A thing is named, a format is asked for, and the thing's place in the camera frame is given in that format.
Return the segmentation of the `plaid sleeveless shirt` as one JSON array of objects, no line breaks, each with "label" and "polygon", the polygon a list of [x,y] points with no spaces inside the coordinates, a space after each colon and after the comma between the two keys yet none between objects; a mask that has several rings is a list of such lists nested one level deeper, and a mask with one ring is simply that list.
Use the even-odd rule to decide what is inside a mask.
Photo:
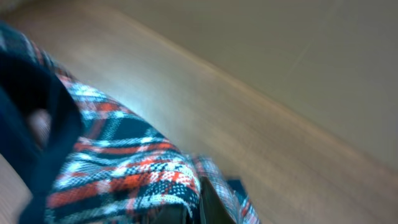
[{"label": "plaid sleeveless shirt", "polygon": [[1,155],[31,201],[21,223],[149,223],[183,205],[200,223],[207,177],[236,223],[260,219],[239,179],[182,153],[147,121],[1,25]]}]

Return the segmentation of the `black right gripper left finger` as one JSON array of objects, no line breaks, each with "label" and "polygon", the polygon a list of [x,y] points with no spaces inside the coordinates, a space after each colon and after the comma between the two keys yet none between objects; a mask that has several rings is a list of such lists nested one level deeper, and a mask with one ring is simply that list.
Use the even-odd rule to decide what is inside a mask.
[{"label": "black right gripper left finger", "polygon": [[187,224],[188,211],[183,205],[166,205],[149,222],[150,224]]}]

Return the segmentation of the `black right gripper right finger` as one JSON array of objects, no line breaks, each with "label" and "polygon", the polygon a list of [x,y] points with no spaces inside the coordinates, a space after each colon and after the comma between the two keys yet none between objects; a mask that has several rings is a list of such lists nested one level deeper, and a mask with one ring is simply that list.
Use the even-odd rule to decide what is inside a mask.
[{"label": "black right gripper right finger", "polygon": [[207,177],[200,178],[200,224],[236,224]]}]

